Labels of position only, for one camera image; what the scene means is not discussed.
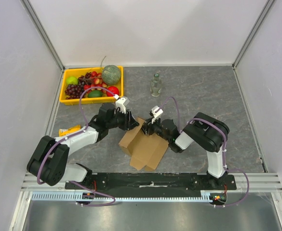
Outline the brown cardboard box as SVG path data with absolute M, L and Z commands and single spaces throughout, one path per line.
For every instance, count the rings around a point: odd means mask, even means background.
M 160 136 L 145 135 L 142 131 L 144 119 L 138 117 L 139 126 L 127 131 L 119 146 L 130 156 L 130 166 L 137 170 L 154 171 L 168 149 L 168 142 Z

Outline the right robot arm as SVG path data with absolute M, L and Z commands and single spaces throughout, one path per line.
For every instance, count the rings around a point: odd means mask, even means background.
M 191 144 L 196 143 L 207 154 L 207 183 L 212 189 L 219 189 L 224 185 L 228 175 L 226 164 L 226 145 L 228 140 L 228 126 L 204 113 L 197 113 L 182 131 L 173 120 L 147 119 L 142 125 L 145 135 L 156 134 L 168 142 L 169 148 L 175 153 L 182 153 Z

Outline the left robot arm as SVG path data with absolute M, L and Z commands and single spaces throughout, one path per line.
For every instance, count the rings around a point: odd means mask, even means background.
M 27 171 L 37 177 L 38 184 L 54 186 L 60 181 L 75 181 L 81 189 L 88 189 L 93 182 L 91 170 L 81 164 L 68 164 L 68 156 L 101 141 L 112 128 L 129 131 L 138 126 L 130 110 L 122 113 L 114 104 L 104 103 L 98 114 L 80 130 L 63 137 L 42 137 L 27 164 Z

